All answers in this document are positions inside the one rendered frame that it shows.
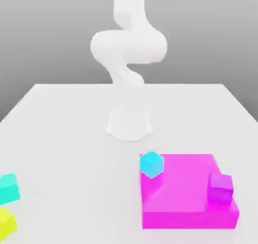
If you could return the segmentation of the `small cyan cube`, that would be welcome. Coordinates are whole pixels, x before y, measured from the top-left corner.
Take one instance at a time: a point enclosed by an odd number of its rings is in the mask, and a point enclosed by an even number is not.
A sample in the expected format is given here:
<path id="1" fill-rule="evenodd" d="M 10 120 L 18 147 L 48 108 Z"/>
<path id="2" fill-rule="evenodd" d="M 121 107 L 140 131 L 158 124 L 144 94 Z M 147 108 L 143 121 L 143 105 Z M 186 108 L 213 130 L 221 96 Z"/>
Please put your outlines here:
<path id="1" fill-rule="evenodd" d="M 164 171 L 164 157 L 154 151 L 141 155 L 140 171 L 150 179 L 157 177 Z"/>

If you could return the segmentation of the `small purple cube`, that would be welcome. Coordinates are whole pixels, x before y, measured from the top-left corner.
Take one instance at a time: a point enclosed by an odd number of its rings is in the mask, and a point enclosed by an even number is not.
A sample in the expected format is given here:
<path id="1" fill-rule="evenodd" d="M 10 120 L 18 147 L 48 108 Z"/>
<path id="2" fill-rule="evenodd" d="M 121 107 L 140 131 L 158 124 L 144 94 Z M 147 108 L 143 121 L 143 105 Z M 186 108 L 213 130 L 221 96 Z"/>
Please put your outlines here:
<path id="1" fill-rule="evenodd" d="M 208 179 L 207 198 L 210 203 L 230 205 L 234 186 L 232 176 L 211 172 Z"/>

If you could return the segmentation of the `small turquoise cube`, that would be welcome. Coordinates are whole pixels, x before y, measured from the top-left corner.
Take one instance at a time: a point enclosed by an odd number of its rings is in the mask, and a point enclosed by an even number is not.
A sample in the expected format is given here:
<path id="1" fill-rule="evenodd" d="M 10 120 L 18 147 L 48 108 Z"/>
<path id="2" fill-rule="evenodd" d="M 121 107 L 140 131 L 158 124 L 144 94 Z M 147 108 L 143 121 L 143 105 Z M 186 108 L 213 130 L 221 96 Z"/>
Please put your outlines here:
<path id="1" fill-rule="evenodd" d="M 0 205 L 20 199 L 15 173 L 0 176 Z"/>

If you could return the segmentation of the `small yellow cube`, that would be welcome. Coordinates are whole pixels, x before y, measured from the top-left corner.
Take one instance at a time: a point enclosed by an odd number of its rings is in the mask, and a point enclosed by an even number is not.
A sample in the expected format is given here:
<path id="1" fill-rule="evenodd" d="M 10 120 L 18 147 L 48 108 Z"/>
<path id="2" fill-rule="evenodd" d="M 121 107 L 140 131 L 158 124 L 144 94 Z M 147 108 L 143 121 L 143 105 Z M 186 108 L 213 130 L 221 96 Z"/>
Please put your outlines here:
<path id="1" fill-rule="evenodd" d="M 0 242 L 17 230 L 17 223 L 12 212 L 0 208 Z"/>

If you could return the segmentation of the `large magenta box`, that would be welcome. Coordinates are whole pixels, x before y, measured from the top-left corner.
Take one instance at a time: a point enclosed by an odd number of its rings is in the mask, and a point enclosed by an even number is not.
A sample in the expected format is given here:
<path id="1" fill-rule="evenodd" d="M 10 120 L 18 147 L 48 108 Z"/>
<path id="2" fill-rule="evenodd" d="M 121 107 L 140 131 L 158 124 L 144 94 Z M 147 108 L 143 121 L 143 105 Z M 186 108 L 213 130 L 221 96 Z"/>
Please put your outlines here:
<path id="1" fill-rule="evenodd" d="M 164 171 L 150 179 L 140 171 L 143 229 L 234 229 L 239 209 L 210 203 L 211 172 L 221 173 L 211 154 L 161 154 Z"/>

